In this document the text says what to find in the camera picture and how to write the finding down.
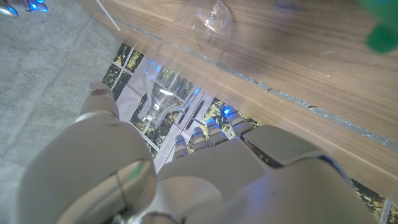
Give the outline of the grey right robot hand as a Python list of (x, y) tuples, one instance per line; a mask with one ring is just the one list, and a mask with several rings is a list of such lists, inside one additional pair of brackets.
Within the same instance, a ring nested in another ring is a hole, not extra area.
[(1, 0), (1, 17), (17, 18), (22, 10), (47, 12), (48, 9), (44, 0)]

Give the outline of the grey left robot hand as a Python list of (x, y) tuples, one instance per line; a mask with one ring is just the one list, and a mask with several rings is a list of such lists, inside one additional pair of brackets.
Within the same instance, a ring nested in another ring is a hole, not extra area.
[(337, 163), (275, 126), (228, 113), (237, 136), (217, 125), (194, 133), (194, 152), (175, 140), (155, 169), (137, 130), (119, 120), (100, 82), (76, 121), (27, 166), (11, 223), (374, 223)]

